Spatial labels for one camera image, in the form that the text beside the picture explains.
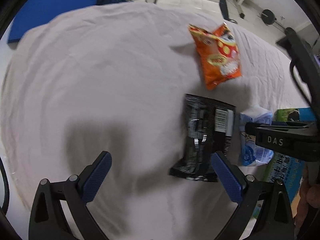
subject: silver bolt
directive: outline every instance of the silver bolt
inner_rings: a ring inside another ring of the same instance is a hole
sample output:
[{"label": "silver bolt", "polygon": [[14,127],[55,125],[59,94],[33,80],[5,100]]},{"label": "silver bolt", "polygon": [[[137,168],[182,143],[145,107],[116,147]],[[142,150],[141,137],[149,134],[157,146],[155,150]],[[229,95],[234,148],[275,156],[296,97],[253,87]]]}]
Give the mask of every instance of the silver bolt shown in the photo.
[{"label": "silver bolt", "polygon": [[247,178],[248,181],[254,181],[255,180],[255,177],[251,174],[245,176]]},{"label": "silver bolt", "polygon": [[69,177],[69,180],[70,181],[76,181],[78,179],[78,176],[77,175],[71,175],[70,177]]},{"label": "silver bolt", "polygon": [[41,179],[40,184],[45,185],[47,184],[48,180],[47,179]]},{"label": "silver bolt", "polygon": [[283,185],[283,181],[281,179],[276,180],[279,185]]}]

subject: orange snack bag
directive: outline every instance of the orange snack bag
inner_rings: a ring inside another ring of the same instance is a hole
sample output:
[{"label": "orange snack bag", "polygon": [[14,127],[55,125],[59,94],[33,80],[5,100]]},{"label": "orange snack bag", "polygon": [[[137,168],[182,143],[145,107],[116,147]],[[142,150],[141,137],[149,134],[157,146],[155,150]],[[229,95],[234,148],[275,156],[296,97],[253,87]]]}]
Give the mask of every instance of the orange snack bag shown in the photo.
[{"label": "orange snack bag", "polygon": [[239,49],[225,23],[212,33],[193,25],[188,28],[201,57],[207,89],[241,76]]}]

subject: white tablecloth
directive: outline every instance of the white tablecloth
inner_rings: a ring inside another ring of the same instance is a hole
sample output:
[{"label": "white tablecloth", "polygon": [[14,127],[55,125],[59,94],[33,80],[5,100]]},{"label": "white tablecloth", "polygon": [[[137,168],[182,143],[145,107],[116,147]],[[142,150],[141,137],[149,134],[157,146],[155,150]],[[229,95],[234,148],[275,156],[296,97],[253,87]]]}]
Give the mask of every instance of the white tablecloth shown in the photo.
[{"label": "white tablecloth", "polygon": [[[213,30],[222,21],[122,3],[65,13],[23,37],[3,86],[1,132],[26,207],[42,178],[79,174],[107,150],[112,168],[88,207],[110,239],[214,239],[235,208],[222,185],[168,175],[182,157],[184,94],[238,112],[252,104],[271,111],[306,104],[289,59],[232,23],[243,76],[206,90],[189,23]],[[239,149],[236,125],[233,163]]]}]

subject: black plastic package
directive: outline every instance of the black plastic package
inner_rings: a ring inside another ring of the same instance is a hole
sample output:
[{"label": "black plastic package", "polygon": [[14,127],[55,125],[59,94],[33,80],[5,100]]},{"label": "black plastic package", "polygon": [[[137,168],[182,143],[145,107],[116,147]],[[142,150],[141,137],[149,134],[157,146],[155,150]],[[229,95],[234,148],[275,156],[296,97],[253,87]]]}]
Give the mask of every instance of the black plastic package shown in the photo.
[{"label": "black plastic package", "polygon": [[210,158],[216,151],[227,154],[236,107],[210,98],[186,94],[184,120],[187,138],[184,155],[172,168],[172,176],[217,182]]}]

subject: human hand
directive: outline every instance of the human hand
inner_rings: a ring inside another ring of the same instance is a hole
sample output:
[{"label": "human hand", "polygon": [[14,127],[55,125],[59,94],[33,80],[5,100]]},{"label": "human hand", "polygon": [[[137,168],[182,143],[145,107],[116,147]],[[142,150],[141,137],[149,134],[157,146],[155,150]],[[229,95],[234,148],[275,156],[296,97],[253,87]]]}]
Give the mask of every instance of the human hand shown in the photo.
[{"label": "human hand", "polygon": [[309,184],[308,168],[303,170],[303,182],[301,184],[299,194],[300,201],[297,207],[297,215],[295,217],[295,231],[298,232],[308,214],[309,204],[314,208],[320,208],[320,184],[312,187]]}]

